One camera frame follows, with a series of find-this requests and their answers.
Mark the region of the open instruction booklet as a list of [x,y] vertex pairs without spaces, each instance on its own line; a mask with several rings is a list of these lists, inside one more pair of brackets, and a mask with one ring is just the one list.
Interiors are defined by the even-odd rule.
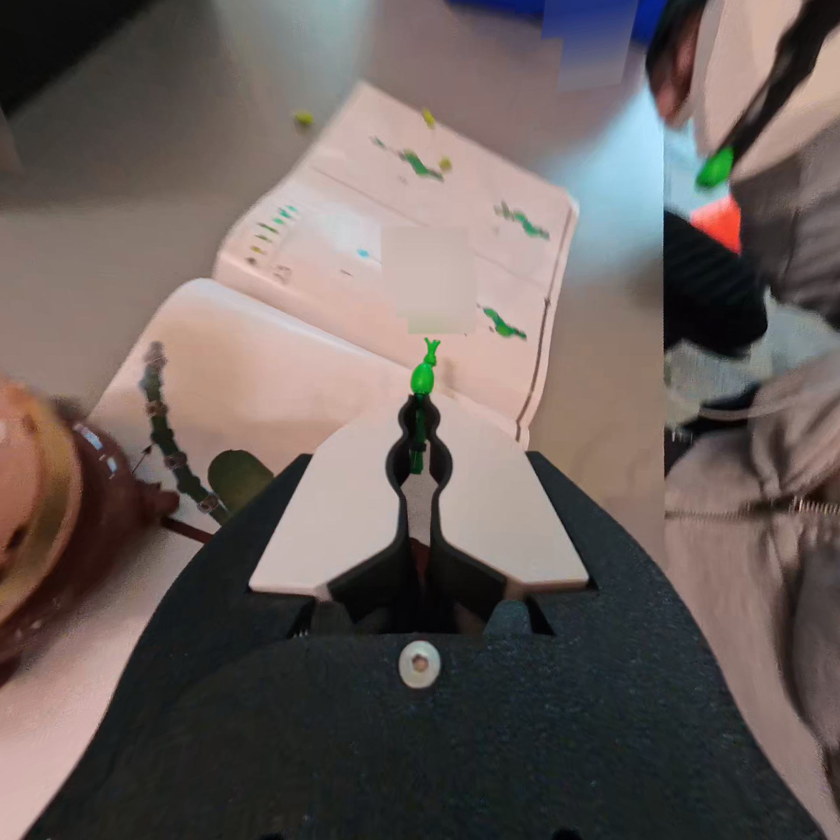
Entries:
[[[446,155],[452,170],[441,175]],[[454,131],[359,85],[289,176],[232,229],[213,278],[173,292],[92,412],[138,466],[175,488],[141,403],[161,342],[161,400],[187,466],[248,499],[377,406],[399,406],[426,345],[397,313],[417,267],[476,282],[463,333],[433,334],[433,403],[455,403],[525,450],[542,399],[577,202]]]

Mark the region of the blue storage bin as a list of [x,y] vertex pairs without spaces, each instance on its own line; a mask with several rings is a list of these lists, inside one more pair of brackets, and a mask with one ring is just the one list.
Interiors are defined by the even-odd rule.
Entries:
[[453,1],[452,4],[484,9],[492,13],[539,18],[542,37],[595,31],[625,33],[641,45],[649,43],[666,1]]

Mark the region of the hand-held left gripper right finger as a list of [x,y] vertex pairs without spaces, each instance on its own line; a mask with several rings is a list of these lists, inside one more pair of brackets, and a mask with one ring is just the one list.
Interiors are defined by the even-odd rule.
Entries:
[[426,413],[433,588],[465,607],[586,589],[591,576],[520,445],[455,403]]

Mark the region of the toy brick potted plant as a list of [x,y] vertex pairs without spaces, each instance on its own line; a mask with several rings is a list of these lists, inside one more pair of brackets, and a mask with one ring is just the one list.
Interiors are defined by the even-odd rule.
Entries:
[[147,529],[179,507],[74,406],[1,376],[1,684]]

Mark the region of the person's right hand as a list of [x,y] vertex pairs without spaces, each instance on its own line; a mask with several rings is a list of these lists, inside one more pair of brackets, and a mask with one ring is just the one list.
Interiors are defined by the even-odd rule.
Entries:
[[700,26],[698,16],[688,17],[668,36],[648,72],[648,85],[658,116],[670,129],[684,121],[681,116],[690,92]]

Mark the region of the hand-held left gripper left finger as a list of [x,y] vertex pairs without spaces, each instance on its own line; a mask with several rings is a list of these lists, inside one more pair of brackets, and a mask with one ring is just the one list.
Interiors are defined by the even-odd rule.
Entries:
[[248,587],[347,610],[391,606],[414,576],[401,406],[377,406],[322,443],[280,515]]

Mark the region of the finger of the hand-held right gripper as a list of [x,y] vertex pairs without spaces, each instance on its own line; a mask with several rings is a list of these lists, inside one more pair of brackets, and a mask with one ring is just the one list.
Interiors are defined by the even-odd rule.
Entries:
[[838,1],[725,3],[731,184],[804,150],[838,121]]
[[[767,80],[782,34],[799,1],[709,1],[701,16],[695,58],[695,140],[709,156],[729,135]],[[796,92],[746,154],[745,165],[773,165],[821,132],[821,106]]]

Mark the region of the grey desk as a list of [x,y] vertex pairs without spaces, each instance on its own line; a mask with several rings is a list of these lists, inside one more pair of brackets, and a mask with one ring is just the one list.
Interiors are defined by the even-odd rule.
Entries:
[[12,120],[2,368],[91,405],[156,306],[361,79],[564,186],[581,216],[536,448],[661,456],[663,133],[622,83],[563,89],[540,26],[447,2],[160,2]]

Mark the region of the green toy bud piece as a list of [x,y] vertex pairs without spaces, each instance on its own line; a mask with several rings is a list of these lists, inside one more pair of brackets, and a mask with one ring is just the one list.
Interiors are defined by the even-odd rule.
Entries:
[[707,158],[696,175],[696,187],[701,191],[714,190],[728,182],[735,163],[735,150],[728,145]]

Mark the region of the green toy flower stem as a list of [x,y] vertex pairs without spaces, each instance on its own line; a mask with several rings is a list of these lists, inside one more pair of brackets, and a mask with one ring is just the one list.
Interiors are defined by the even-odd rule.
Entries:
[[411,375],[413,431],[409,444],[409,473],[419,476],[424,471],[424,455],[427,448],[427,404],[435,384],[435,367],[437,365],[437,350],[439,339],[424,339],[426,352],[423,360]]

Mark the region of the orange traffic cone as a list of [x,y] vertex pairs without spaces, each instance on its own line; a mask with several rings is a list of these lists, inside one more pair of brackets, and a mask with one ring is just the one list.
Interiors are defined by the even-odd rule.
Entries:
[[732,253],[742,254],[741,209],[732,195],[700,206],[691,212],[689,221]]

